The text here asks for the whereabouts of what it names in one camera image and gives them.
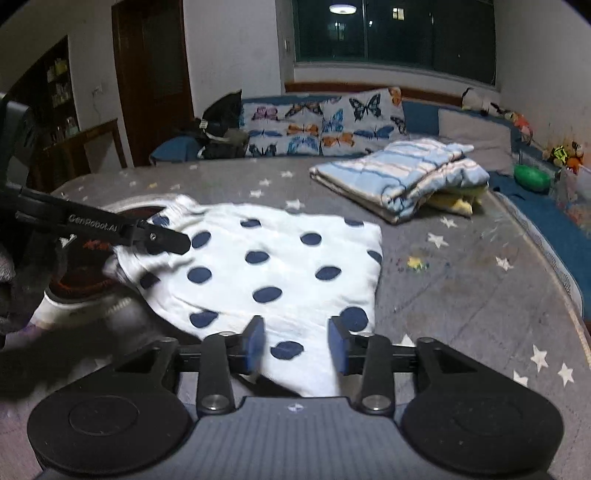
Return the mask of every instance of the silver bolt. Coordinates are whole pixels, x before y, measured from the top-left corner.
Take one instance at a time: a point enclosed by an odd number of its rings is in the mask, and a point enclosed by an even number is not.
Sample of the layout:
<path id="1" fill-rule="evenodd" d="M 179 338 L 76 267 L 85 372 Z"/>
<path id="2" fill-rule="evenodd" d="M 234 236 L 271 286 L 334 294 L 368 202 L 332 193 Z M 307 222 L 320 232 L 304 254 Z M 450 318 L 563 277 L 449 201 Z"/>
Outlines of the silver bolt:
<path id="1" fill-rule="evenodd" d="M 365 408 L 373 411 L 386 410 L 392 404 L 390 399 L 383 395 L 369 395 L 361 403 Z"/>
<path id="2" fill-rule="evenodd" d="M 223 395 L 208 395 L 201 401 L 203 408 L 207 410 L 217 411 L 223 410 L 230 404 L 230 401 Z"/>

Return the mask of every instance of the door frame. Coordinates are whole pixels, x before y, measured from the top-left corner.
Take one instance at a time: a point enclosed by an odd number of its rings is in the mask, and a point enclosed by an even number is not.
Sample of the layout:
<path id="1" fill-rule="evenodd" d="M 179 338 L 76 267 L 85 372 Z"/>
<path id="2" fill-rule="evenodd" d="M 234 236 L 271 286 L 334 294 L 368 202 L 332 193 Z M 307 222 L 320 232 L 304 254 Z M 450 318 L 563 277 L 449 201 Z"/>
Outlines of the door frame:
<path id="1" fill-rule="evenodd" d="M 142 155 L 139 153 L 137 141 L 141 137 L 141 132 L 136 132 L 137 126 L 134 125 L 134 122 L 130 122 L 129 125 L 126 124 L 125 118 L 134 118 L 133 115 L 134 111 L 134 103 L 129 98 L 129 90 L 133 88 L 132 85 L 129 84 L 127 77 L 124 74 L 124 69 L 122 68 L 122 54 L 121 54 L 121 18 L 120 18 L 120 9 L 122 8 L 122 4 L 126 2 L 132 2 L 134 0 L 123 0 L 121 2 L 117 2 L 111 6 L 111 22 L 113 28 L 113 53 L 115 56 L 115 71 L 117 75 L 117 86 L 119 89 L 119 100 L 121 102 L 121 110 L 123 113 L 123 122 L 125 124 L 125 130 L 127 132 L 127 140 L 129 144 L 129 149 L 131 151 L 131 158 L 134 163 L 134 167 L 146 167 L 150 166 L 150 159 L 149 158 L 142 158 Z M 185 25 L 184 25 L 184 9 L 183 9 L 183 0 L 178 0 L 178 8 L 180 11 L 180 28 L 181 28 L 181 43 L 182 43 L 182 51 L 183 51 L 183 89 L 189 93 L 189 111 L 191 112 L 191 117 L 194 117 L 193 111 L 193 97 L 191 92 L 191 83 L 189 81 L 189 63 L 187 61 L 187 43 L 185 38 Z"/>

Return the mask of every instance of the white polka dot cloth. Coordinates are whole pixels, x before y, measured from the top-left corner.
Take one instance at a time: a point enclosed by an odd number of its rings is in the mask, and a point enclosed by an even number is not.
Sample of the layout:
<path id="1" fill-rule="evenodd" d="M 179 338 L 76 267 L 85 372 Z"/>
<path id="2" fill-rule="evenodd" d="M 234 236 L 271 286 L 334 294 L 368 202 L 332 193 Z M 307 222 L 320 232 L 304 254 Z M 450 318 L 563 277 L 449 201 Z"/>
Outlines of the white polka dot cloth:
<path id="1" fill-rule="evenodd" d="M 182 195 L 152 221 L 186 233 L 191 250 L 115 254 L 119 275 L 158 315 L 200 338 L 241 332 L 261 315 L 262 375 L 304 396 L 342 394 L 327 321 L 340 314 L 352 332 L 373 331 L 377 225 L 260 205 L 203 206 Z"/>

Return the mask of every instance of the orange butterfly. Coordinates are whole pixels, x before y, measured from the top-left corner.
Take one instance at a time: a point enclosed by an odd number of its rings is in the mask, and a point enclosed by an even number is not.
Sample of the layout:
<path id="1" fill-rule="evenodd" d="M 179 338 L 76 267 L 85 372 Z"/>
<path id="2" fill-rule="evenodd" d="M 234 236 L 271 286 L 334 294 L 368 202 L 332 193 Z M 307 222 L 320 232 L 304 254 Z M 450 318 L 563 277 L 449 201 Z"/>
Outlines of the orange butterfly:
<path id="1" fill-rule="evenodd" d="M 388 88 L 388 91 L 390 92 L 390 98 L 392 99 L 394 106 L 399 106 L 402 102 L 402 92 L 400 91 L 400 88 L 390 87 Z"/>
<path id="2" fill-rule="evenodd" d="M 345 144 L 349 144 L 351 147 L 355 145 L 355 141 L 353 140 L 353 134 L 344 133 L 340 134 L 338 137 L 323 137 L 322 144 L 325 147 L 333 147 L 335 144 L 339 145 L 341 142 Z"/>
<path id="3" fill-rule="evenodd" d="M 293 125 L 290 124 L 287 127 L 287 134 L 288 135 L 297 135 L 297 134 L 309 134 L 312 137 L 318 137 L 318 125 Z"/>

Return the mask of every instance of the white star pattern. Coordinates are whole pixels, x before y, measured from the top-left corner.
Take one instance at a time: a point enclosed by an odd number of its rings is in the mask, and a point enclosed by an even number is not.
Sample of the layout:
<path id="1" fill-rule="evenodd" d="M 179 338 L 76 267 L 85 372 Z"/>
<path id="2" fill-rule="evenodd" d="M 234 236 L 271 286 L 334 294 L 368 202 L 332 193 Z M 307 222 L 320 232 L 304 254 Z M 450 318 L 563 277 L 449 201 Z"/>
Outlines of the white star pattern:
<path id="1" fill-rule="evenodd" d="M 429 236 L 427 242 L 435 244 L 437 249 L 441 248 L 442 245 L 444 247 L 449 247 L 449 244 L 443 239 L 443 235 L 433 235 L 432 233 L 428 233 L 427 235 Z"/>
<path id="2" fill-rule="evenodd" d="M 402 337 L 402 342 L 396 343 L 398 346 L 416 346 L 411 338 L 405 333 Z"/>
<path id="3" fill-rule="evenodd" d="M 301 203 L 299 199 L 285 201 L 285 208 L 293 208 L 294 210 L 299 210 L 302 207 L 305 207 L 305 205 Z"/>
<path id="4" fill-rule="evenodd" d="M 524 387 L 527 387 L 528 378 L 527 377 L 520 377 L 519 373 L 517 373 L 515 370 L 513 370 L 513 380 L 515 380 L 517 383 L 523 385 Z"/>
<path id="5" fill-rule="evenodd" d="M 457 228 L 456 222 L 454 222 L 453 220 L 450 220 L 447 217 L 443 217 L 442 219 L 439 220 L 443 225 L 445 225 L 447 228 Z"/>
<path id="6" fill-rule="evenodd" d="M 565 363 L 562 364 L 562 368 L 558 372 L 559 376 L 562 378 L 563 387 L 566 387 L 568 382 L 574 383 L 573 380 L 573 369 L 568 368 Z"/>
<path id="7" fill-rule="evenodd" d="M 497 266 L 501 267 L 503 270 L 508 271 L 510 269 L 513 268 L 513 265 L 509 264 L 509 261 L 506 258 L 499 258 L 499 257 L 495 257 L 496 258 L 496 264 Z"/>
<path id="8" fill-rule="evenodd" d="M 538 348 L 534 345 L 534 356 L 531 357 L 530 360 L 538 366 L 538 373 L 540 373 L 542 367 L 548 368 L 548 363 L 546 363 L 547 354 L 548 352 L 538 350 Z"/>

